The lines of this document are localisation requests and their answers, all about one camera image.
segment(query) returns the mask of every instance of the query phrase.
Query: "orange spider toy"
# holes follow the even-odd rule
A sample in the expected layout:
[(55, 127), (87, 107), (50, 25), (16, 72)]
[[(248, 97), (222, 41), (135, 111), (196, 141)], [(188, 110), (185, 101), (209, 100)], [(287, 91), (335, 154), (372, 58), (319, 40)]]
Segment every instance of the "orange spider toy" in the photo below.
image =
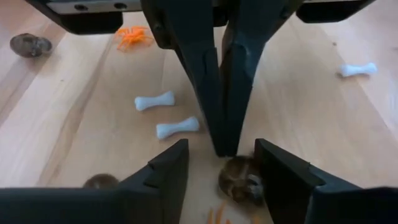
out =
[(129, 28), (120, 28), (115, 33), (115, 38), (121, 37), (122, 41), (118, 45), (118, 50), (125, 51), (128, 47), (138, 43), (144, 42), (147, 45), (150, 45), (153, 42), (152, 37), (148, 37), (145, 35), (145, 30), (148, 28), (141, 26), (133, 26), (131, 29)]

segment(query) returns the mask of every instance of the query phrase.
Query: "wood grain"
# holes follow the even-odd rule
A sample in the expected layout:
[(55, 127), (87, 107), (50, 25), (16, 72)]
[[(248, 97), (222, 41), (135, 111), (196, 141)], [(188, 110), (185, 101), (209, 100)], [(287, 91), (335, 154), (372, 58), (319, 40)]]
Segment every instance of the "wood grain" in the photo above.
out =
[[(111, 35), (66, 34), (21, 1), (28, 16), (0, 14), (0, 186), (79, 187), (106, 172), (123, 179), (180, 138), (188, 138), (190, 170), (181, 223), (205, 223), (223, 198), (216, 191), (225, 162), (215, 156), (192, 86), (175, 53), (158, 46), (116, 50)], [(256, 138), (362, 187), (398, 185), (396, 88), (398, 15), (394, 0), (377, 1), (337, 24), (291, 18), (270, 40), (257, 70), (239, 153)], [(142, 13), (124, 26), (147, 26)], [(58, 42), (41, 61), (14, 55), (8, 39), (33, 27)], [(215, 29), (220, 47), (223, 28)], [(376, 62), (378, 76), (341, 79), (342, 63)], [(172, 90), (177, 104), (139, 112), (137, 96)], [(159, 141), (157, 123), (197, 116), (201, 130)], [(272, 223), (267, 208), (261, 223)], [(232, 203), (223, 215), (250, 223)]]

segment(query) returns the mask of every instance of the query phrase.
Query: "white dog bone toy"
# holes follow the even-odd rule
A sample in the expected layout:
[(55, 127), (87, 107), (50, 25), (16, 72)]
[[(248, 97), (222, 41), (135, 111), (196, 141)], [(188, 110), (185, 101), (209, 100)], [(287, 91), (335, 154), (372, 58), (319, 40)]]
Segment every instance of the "white dog bone toy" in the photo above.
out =
[(359, 74), (374, 75), (377, 72), (377, 66), (374, 63), (369, 63), (363, 66), (357, 65), (342, 65), (341, 66), (341, 76), (350, 77)]
[(173, 106), (175, 100), (174, 93), (172, 91), (168, 91), (167, 93), (155, 97), (138, 96), (134, 102), (136, 104), (136, 109), (138, 111), (143, 111), (153, 106)]
[(170, 135), (181, 131), (198, 131), (199, 121), (192, 116), (175, 124), (158, 124), (156, 125), (156, 135), (158, 139), (165, 139)]

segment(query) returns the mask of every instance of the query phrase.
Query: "black plastic panel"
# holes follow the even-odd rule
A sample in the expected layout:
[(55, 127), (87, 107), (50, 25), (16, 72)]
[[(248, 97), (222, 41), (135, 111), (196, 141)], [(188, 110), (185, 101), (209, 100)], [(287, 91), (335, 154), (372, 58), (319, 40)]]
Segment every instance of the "black plastic panel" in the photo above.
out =
[(188, 179), (182, 139), (113, 190), (1, 189), (1, 224), (178, 224)]

